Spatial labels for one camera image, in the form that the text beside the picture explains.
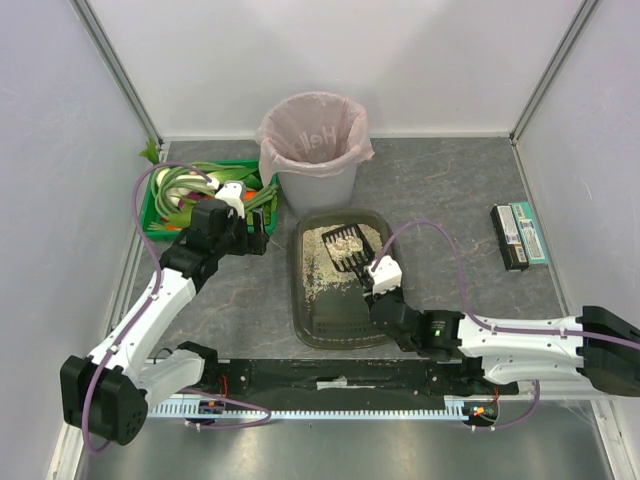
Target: green plastic basket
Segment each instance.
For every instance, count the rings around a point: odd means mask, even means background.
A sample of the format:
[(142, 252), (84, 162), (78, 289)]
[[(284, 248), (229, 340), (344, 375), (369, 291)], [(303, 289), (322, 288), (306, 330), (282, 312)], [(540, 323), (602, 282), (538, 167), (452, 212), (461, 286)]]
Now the green plastic basket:
[[(258, 159), (257, 158), (246, 158), (240, 160), (213, 160), (214, 163), (219, 163), (221, 165), (242, 165), (244, 167), (257, 167)], [(278, 176), (274, 175), (271, 179), (271, 185), (278, 183)], [(276, 228), (276, 217), (277, 217), (277, 207), (271, 212), (271, 223), (266, 224), (264, 226), (265, 231), (271, 235)], [(158, 214), (155, 206), (155, 202), (153, 201), (153, 196), (151, 195), (150, 184), (147, 186), (147, 192), (144, 196), (144, 202), (142, 203), (142, 212), (140, 214), (140, 223), (142, 223), (142, 229), (147, 234), (147, 236), (153, 240), (154, 242), (172, 242), (177, 236), (179, 231), (173, 232), (159, 232), (156, 230), (149, 230), (149, 225), (152, 222), (160, 222), (160, 215)]]

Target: slotted scoop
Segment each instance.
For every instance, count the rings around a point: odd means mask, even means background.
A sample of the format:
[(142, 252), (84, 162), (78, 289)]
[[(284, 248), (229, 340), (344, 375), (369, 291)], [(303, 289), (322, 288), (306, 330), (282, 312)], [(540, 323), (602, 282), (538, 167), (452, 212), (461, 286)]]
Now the slotted scoop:
[[(341, 240), (346, 240), (349, 237), (359, 239), (362, 242), (362, 250), (350, 252), (346, 255), (340, 256), (339, 258), (335, 257), (330, 245), (336, 244)], [(336, 270), (342, 273), (354, 272), (358, 275), (358, 278), (360, 278), (364, 267), (369, 265), (375, 257), (371, 244), (367, 240), (367, 237), (364, 236), (364, 233), (362, 233), (362, 230), (357, 223), (349, 223), (327, 233), (323, 233), (322, 241), (324, 242), (324, 246), (329, 253), (329, 258), (331, 258), (331, 262), (333, 262), (333, 266)]]

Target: pink trash bag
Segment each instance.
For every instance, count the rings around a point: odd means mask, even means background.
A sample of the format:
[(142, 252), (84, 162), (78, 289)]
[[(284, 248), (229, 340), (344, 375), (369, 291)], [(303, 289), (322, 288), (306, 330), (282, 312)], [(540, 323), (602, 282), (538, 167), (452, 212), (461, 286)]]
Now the pink trash bag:
[(373, 157), (364, 107), (327, 92), (294, 95), (271, 109), (256, 142), (265, 185), (275, 173), (324, 178)]

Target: gray stone surface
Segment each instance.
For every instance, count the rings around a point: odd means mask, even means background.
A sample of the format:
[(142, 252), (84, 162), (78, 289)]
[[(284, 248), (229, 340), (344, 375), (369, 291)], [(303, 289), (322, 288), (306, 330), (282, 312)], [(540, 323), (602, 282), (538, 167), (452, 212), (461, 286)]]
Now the gray stone surface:
[[(504, 269), (489, 211), (495, 203), (526, 200), (505, 138), (378, 139), (376, 155), (358, 169), (353, 206), (380, 212), (392, 228), (427, 218), (454, 237), (464, 260), (468, 291), (478, 314), (552, 318), (560, 305), (547, 268)], [(259, 155), (249, 141), (174, 142), (169, 159), (193, 162)], [(220, 270), (176, 317), (158, 343), (185, 340), (236, 358), (415, 358), (389, 344), (354, 351), (314, 350), (298, 340), (291, 317), (286, 246), (297, 223), (284, 199), (278, 226), (263, 257), (225, 257)], [(439, 233), (417, 227), (398, 240), (410, 305), (461, 309), (451, 251)], [(166, 245), (158, 244), (159, 250)], [(143, 255), (134, 287), (140, 294), (152, 265)]]

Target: gray trash can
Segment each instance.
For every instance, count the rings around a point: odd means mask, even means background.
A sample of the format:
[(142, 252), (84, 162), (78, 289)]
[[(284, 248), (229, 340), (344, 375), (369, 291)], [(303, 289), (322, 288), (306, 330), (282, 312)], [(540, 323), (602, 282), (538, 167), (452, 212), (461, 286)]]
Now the gray trash can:
[(278, 173), (298, 217), (348, 205), (358, 164), (373, 157), (364, 107), (326, 92), (294, 95), (271, 109), (256, 141), (262, 181)]

